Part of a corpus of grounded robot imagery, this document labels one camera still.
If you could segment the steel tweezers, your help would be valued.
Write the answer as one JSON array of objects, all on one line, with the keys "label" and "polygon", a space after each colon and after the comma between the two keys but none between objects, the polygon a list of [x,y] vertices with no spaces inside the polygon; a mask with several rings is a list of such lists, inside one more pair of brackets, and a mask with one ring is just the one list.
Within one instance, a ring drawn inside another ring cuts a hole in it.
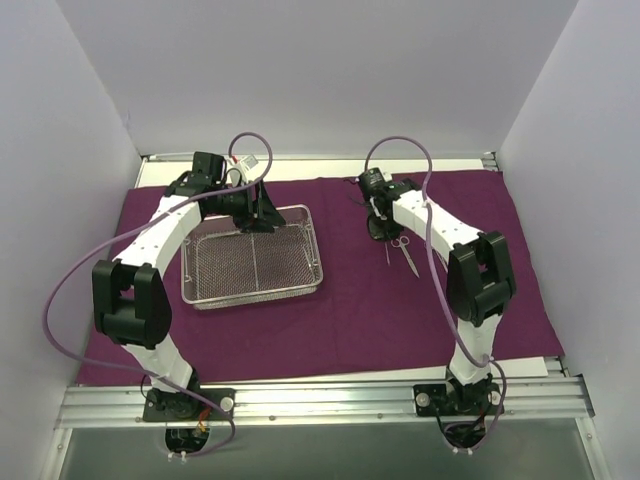
[{"label": "steel tweezers", "polygon": [[388,266],[390,266],[391,260],[390,260],[390,242],[389,241],[385,242],[384,248],[385,248],[386,263]]}]

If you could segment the steel surgical scissors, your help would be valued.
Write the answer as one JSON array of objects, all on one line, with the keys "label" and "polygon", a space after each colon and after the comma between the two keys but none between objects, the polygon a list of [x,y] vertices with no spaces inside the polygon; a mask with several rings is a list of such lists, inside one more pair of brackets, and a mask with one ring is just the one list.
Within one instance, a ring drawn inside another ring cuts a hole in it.
[{"label": "steel surgical scissors", "polygon": [[397,239],[394,239],[391,241],[391,246],[393,248],[399,249],[402,252],[409,266],[409,269],[411,270],[411,272],[416,278],[419,278],[420,273],[408,250],[409,244],[410,244],[410,239],[405,235],[401,235]]}]

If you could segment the metal mesh instrument tray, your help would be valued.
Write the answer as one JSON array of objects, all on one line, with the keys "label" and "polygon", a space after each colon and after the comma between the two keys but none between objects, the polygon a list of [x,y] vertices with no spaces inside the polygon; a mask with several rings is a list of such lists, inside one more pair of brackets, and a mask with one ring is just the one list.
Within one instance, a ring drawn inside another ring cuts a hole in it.
[{"label": "metal mesh instrument tray", "polygon": [[181,247],[181,295],[212,310],[314,293],[324,279],[309,208],[281,207],[272,233],[242,233],[232,219],[206,219]]}]

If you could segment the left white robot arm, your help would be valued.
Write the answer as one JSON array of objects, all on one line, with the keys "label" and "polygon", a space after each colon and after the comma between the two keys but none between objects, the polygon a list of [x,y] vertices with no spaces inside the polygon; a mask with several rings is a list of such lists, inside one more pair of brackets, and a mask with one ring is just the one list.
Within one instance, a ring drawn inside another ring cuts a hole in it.
[{"label": "left white robot arm", "polygon": [[194,417],[202,405],[190,385],[194,368],[170,335],[172,308],[164,286],[166,270],[184,240],[210,215],[230,216],[242,231],[273,232],[281,219],[264,193],[262,177],[229,187],[198,174],[165,190],[148,223],[132,242],[92,269],[95,329],[132,356],[152,386],[167,393],[165,405],[179,419]]}]

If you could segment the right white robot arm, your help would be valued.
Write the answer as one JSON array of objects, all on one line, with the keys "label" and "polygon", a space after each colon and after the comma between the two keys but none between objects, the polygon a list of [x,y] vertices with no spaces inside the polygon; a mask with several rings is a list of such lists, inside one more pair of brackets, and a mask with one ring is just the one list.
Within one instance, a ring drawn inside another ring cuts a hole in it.
[{"label": "right white robot arm", "polygon": [[467,412],[480,400],[477,385],[495,369],[497,330],[516,293],[506,239],[464,223],[409,181],[384,181],[360,191],[372,239],[402,247],[409,231],[424,243],[455,342],[448,365],[455,380],[445,386],[444,400],[453,411]]}]

